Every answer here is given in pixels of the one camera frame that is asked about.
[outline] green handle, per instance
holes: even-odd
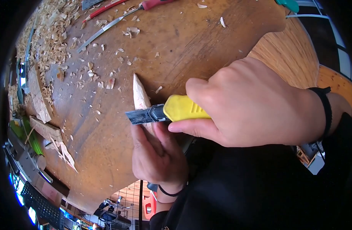
[[[283,5],[287,9],[289,9],[292,12],[297,13],[300,8],[298,6],[298,3],[294,0],[275,0],[278,5]]]

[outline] right hand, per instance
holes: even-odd
[[[173,122],[171,132],[204,137],[226,147],[298,145],[324,132],[320,98],[288,85],[254,58],[231,63],[209,81],[190,78],[186,92],[212,119]]]

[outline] wooden table surface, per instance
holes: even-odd
[[[200,9],[197,3],[208,8]],[[80,18],[68,28],[68,45],[72,44],[73,37],[83,34],[82,41],[98,31],[97,19],[108,20],[108,16],[117,18],[128,7],[137,4],[137,1],[128,0],[125,5],[116,6],[88,21],[83,30],[80,29],[81,21],[93,11],[87,11],[86,14],[81,12]],[[89,45],[88,55],[85,52],[77,54],[77,48],[69,50],[72,58],[66,61],[69,68],[63,82],[56,79],[54,71],[47,72],[49,78],[54,78],[55,87],[54,118],[50,123],[60,128],[66,127],[64,143],[75,160],[78,173],[52,149],[44,150],[47,169],[70,188],[68,202],[89,214],[106,197],[137,180],[131,169],[130,122],[124,114],[134,109],[134,72],[144,84],[152,104],[164,103],[171,94],[185,94],[185,83],[190,77],[208,79],[220,68],[247,56],[264,34],[282,31],[286,24],[284,7],[277,5],[274,0],[179,0],[150,11],[137,11],[134,15],[138,16],[139,22],[131,21],[133,15],[128,16],[127,21],[121,21],[93,42],[99,44],[98,47]],[[227,28],[221,26],[221,16]],[[122,35],[122,31],[130,26],[141,30],[132,39]],[[105,51],[102,51],[101,44],[105,45]],[[125,52],[116,55],[118,48]],[[159,57],[155,57],[156,52],[160,53]],[[125,59],[123,64],[119,62],[119,56]],[[294,65],[300,65],[305,58],[298,56]],[[269,59],[275,66],[277,60]],[[131,66],[126,64],[128,60],[132,62]],[[100,79],[89,82],[84,71],[86,83],[80,90],[75,85],[80,74],[75,77],[69,74],[76,72],[76,69],[84,69],[88,61],[94,63]],[[114,88],[99,89],[97,82],[109,80],[113,70],[118,71],[114,74]],[[302,71],[313,75],[310,69]],[[307,81],[315,82],[315,77]],[[160,86],[163,89],[155,94],[154,91]],[[27,113],[35,112],[30,107]]]

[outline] black bracelet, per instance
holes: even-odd
[[[329,93],[331,89],[330,87],[326,87],[325,89],[313,87],[313,88],[308,88],[308,90],[315,92],[319,96],[321,103],[323,104],[323,107],[324,107],[325,120],[326,120],[325,129],[324,129],[324,134],[319,139],[319,140],[323,140],[328,135],[330,127],[332,125],[332,108],[326,96],[326,94]]]
[[[178,196],[182,191],[183,191],[183,189],[181,190],[181,191],[179,191],[178,193],[175,193],[175,194],[169,194],[168,192],[166,192],[160,185],[158,185],[158,187],[159,187],[159,190],[162,192],[162,193],[164,193],[164,194],[166,194],[167,196],[171,196],[171,197],[175,197],[175,196]]]

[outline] metal blade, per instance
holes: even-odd
[[[125,112],[125,114],[133,125],[169,121],[163,113],[163,106],[164,104],[157,104],[147,109]]]
[[[84,44],[82,44],[81,47],[78,48],[77,53],[80,53],[84,47],[89,45],[94,39],[96,39],[98,36],[100,36],[102,33],[105,31],[103,29],[100,29],[97,33],[95,33],[93,36],[91,36]]]
[[[82,44],[81,47],[78,48],[77,53],[80,53],[82,51],[82,49],[84,47],[86,47],[87,45],[89,45],[89,43],[91,43],[92,41],[94,41],[94,39],[96,39],[98,36],[100,36],[103,32],[105,32],[106,30],[108,30],[109,28],[111,28],[112,26],[116,25],[119,21],[121,21],[124,17],[128,16],[129,14],[134,13],[137,10],[140,10],[141,7],[137,8],[136,10],[133,10],[131,12],[128,12],[127,14],[125,14],[122,17],[119,17],[113,21],[111,21],[109,24],[105,25],[102,29],[100,29],[97,33],[95,33],[93,36],[90,37],[89,40],[87,40],[84,44]]]

